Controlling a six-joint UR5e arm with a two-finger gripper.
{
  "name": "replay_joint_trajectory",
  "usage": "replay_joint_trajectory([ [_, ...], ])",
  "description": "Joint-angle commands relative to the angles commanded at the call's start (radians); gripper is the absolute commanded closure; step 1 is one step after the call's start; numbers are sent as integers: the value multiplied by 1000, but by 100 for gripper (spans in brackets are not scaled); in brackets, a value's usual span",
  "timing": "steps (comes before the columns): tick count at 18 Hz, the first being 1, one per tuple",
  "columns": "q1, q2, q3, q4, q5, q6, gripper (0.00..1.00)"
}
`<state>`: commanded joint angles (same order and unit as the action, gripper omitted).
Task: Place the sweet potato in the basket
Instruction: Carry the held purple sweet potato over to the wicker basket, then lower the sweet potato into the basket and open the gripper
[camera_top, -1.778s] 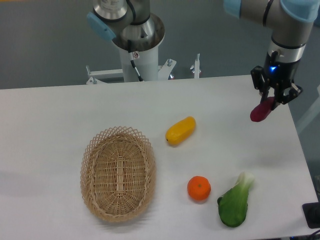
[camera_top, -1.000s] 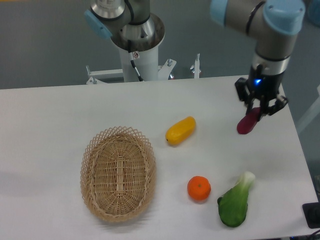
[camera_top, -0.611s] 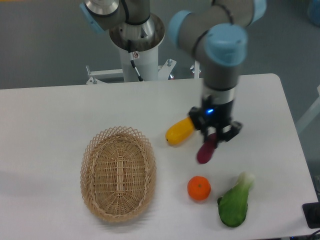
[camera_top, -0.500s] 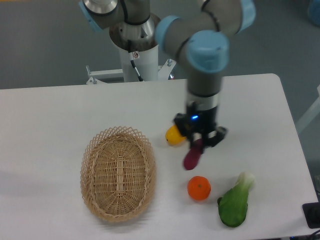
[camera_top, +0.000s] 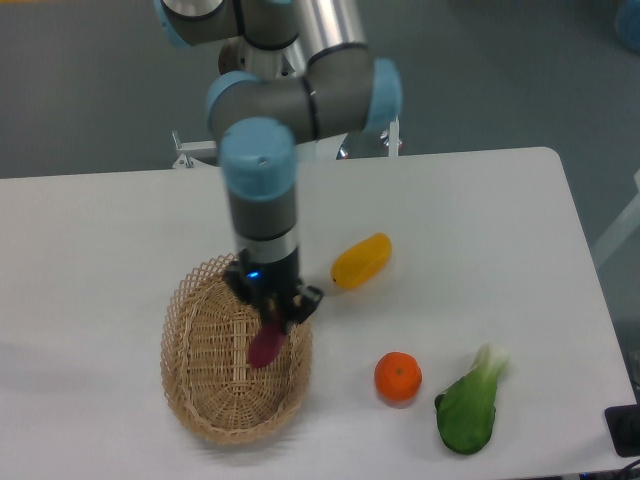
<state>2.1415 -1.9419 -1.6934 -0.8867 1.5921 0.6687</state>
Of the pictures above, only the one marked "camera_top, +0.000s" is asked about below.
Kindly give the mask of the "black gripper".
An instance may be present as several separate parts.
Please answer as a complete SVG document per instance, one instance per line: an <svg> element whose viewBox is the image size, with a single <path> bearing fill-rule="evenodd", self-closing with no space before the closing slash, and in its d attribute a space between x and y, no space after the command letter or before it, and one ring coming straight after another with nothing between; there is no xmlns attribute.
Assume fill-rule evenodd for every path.
<svg viewBox="0 0 640 480"><path fill-rule="evenodd" d="M243 304L250 305L261 320L271 319L270 300L280 307L280 326L289 334L318 308L324 292L299 283L299 252L294 249L275 262L260 263L247 249L239 252L234 269L223 274L227 286Z"/></svg>

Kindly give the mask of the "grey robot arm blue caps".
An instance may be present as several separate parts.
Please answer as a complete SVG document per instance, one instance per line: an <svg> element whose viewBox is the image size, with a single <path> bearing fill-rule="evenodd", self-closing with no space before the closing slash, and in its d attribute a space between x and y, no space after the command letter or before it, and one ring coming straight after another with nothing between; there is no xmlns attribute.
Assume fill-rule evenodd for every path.
<svg viewBox="0 0 640 480"><path fill-rule="evenodd" d="M180 46L238 38L259 52L302 51L301 73L244 64L206 97L238 250L224 280L263 326L287 334L323 297L299 276L296 148L388 126L402 108L400 74L371 55L353 1L159 1L155 10Z"/></svg>

